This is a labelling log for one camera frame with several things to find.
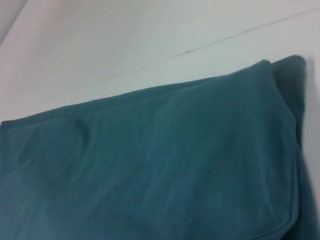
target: folded fabric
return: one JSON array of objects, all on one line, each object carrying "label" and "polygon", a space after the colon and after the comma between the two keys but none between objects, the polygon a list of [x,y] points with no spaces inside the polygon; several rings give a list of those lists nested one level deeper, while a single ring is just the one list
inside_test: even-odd
[{"label": "folded fabric", "polygon": [[318,240],[305,61],[0,125],[0,239]]}]

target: teal cloth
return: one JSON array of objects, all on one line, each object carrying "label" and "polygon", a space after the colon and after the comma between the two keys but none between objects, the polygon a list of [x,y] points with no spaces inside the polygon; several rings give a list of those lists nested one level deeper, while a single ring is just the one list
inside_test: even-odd
[{"label": "teal cloth", "polygon": [[318,240],[305,61],[4,121],[0,239]]}]

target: teal fabric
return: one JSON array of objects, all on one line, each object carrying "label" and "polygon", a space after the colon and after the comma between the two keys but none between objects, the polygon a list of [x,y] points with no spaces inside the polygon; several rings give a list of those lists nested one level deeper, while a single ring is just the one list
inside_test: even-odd
[{"label": "teal fabric", "polygon": [[318,240],[305,61],[0,126],[0,239]]}]

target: white surface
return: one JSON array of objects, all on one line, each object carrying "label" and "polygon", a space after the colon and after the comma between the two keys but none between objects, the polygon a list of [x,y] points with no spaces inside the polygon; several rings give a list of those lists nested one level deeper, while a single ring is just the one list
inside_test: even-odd
[{"label": "white surface", "polygon": [[293,54],[320,205],[319,0],[29,0],[0,47],[0,121]]},{"label": "white surface", "polygon": [[27,0],[0,0],[0,45]]}]

